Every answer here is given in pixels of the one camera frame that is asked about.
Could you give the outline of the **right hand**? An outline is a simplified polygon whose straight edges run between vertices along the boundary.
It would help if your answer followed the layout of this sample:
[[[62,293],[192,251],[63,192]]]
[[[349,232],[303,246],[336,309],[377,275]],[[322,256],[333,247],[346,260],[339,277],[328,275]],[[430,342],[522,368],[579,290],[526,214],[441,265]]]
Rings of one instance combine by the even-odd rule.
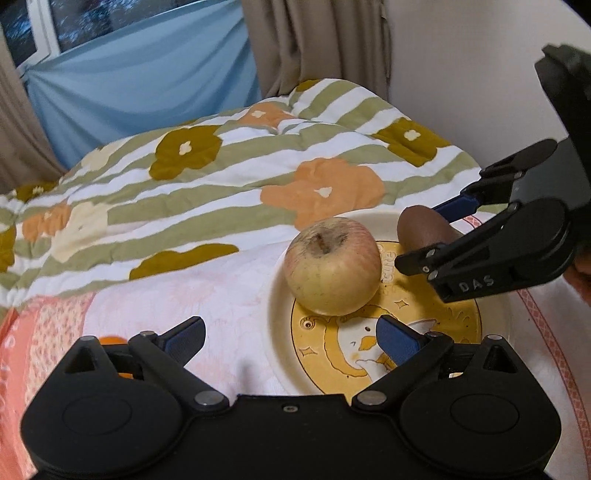
[[[589,255],[578,256],[565,271],[564,279],[588,305],[591,304],[591,261]]]

